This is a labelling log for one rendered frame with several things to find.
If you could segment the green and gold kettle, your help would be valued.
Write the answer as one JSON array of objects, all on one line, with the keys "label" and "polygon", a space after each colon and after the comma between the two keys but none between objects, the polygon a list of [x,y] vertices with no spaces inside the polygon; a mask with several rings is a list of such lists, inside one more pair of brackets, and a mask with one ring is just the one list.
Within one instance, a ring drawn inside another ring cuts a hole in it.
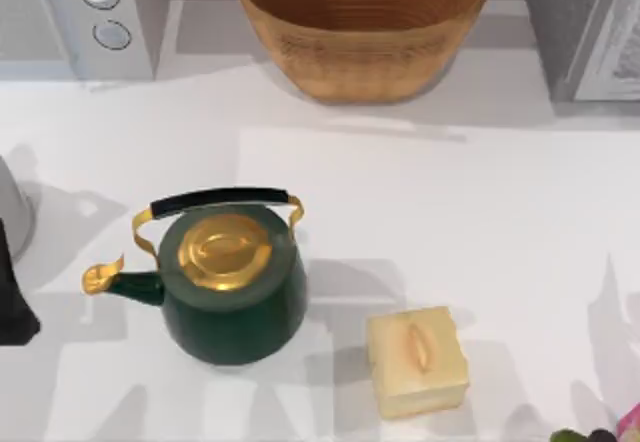
[{"label": "green and gold kettle", "polygon": [[240,366],[279,351],[307,309],[307,276],[295,239],[300,199],[284,189],[229,187],[153,201],[132,220],[147,272],[124,260],[82,277],[88,295],[112,294],[161,309],[190,356]]}]

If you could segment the woven wooden basket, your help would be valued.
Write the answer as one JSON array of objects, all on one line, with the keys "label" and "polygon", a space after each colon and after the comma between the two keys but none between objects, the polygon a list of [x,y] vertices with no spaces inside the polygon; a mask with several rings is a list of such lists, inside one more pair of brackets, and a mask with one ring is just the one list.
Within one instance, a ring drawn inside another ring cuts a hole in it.
[{"label": "woven wooden basket", "polygon": [[454,59],[486,0],[240,0],[270,59],[324,103],[412,98]]}]

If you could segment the pale microwave oven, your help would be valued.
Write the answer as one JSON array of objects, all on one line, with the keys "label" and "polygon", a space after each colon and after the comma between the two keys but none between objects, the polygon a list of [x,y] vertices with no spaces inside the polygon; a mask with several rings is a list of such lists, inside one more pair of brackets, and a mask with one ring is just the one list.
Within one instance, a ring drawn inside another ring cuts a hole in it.
[{"label": "pale microwave oven", "polygon": [[[120,0],[96,10],[83,0],[0,0],[0,81],[142,81],[156,76],[170,0]],[[115,20],[132,35],[111,51],[93,38]]]}]

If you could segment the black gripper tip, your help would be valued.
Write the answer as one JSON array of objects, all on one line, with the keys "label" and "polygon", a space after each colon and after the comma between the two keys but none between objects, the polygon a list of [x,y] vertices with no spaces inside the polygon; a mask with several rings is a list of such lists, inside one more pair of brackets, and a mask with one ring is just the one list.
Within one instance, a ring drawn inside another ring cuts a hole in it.
[{"label": "black gripper tip", "polygon": [[40,321],[17,283],[4,222],[0,218],[0,346],[26,346],[40,329]]}]

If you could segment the pink and green object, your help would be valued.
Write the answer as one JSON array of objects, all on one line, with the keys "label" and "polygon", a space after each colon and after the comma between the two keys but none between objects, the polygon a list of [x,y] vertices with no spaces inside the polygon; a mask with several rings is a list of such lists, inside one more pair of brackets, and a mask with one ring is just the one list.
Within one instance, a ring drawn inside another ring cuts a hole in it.
[{"label": "pink and green object", "polygon": [[553,432],[549,442],[640,442],[640,405],[617,423],[614,432],[598,428],[583,435],[571,429],[562,429]]}]

